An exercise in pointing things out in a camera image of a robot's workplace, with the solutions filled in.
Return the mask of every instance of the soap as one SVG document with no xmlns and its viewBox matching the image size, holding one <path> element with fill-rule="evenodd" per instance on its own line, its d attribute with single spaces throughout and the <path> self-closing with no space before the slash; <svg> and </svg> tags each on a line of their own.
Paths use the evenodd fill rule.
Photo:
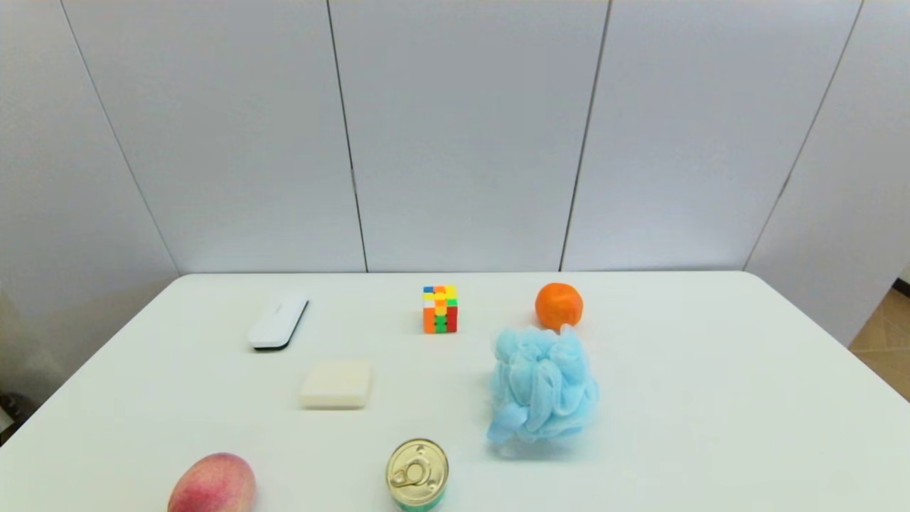
<svg viewBox="0 0 910 512">
<path fill-rule="evenodd" d="M 362 409 L 373 385 L 373 368 L 367 361 L 320 361 L 300 388 L 305 409 Z"/>
</svg>

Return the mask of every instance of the rubik's cube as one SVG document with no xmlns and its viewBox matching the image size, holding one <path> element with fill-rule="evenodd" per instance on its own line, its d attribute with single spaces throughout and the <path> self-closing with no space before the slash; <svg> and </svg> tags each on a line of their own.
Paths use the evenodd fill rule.
<svg viewBox="0 0 910 512">
<path fill-rule="evenodd" d="M 454 286 L 423 287 L 423 332 L 455 333 L 458 331 L 458 288 Z"/>
</svg>

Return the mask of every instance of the ring pull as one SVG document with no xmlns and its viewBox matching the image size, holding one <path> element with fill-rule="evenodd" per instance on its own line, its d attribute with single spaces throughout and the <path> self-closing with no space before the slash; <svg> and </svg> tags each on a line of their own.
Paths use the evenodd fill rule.
<svg viewBox="0 0 910 512">
<path fill-rule="evenodd" d="M 410 469 L 414 466 L 420 468 L 420 476 L 412 479 L 408 476 L 408 473 L 410 473 Z M 392 475 L 391 484 L 394 487 L 422 486 L 423 484 L 426 484 L 429 479 L 430 463 L 423 457 L 414 457 L 395 471 L 395 474 Z"/>
</svg>

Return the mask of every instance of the orange fruit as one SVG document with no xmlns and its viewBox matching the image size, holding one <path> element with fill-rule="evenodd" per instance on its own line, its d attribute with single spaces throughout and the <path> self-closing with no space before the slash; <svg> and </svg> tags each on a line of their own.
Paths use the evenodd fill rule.
<svg viewBox="0 0 910 512">
<path fill-rule="evenodd" d="M 544 327 L 553 331 L 559 331 L 564 323 L 578 323 L 583 309 L 584 301 L 578 290 L 564 282 L 551 282 L 544 286 L 534 302 L 537 318 Z"/>
</svg>

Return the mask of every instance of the can lid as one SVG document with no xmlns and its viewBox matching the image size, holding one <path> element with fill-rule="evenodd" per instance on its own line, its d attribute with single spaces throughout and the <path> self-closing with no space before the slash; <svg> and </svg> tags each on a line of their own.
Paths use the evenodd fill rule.
<svg viewBox="0 0 910 512">
<path fill-rule="evenodd" d="M 449 459 L 429 439 L 411 439 L 395 449 L 386 466 L 386 483 L 395 501 L 418 507 L 442 494 L 449 480 Z"/>
</svg>

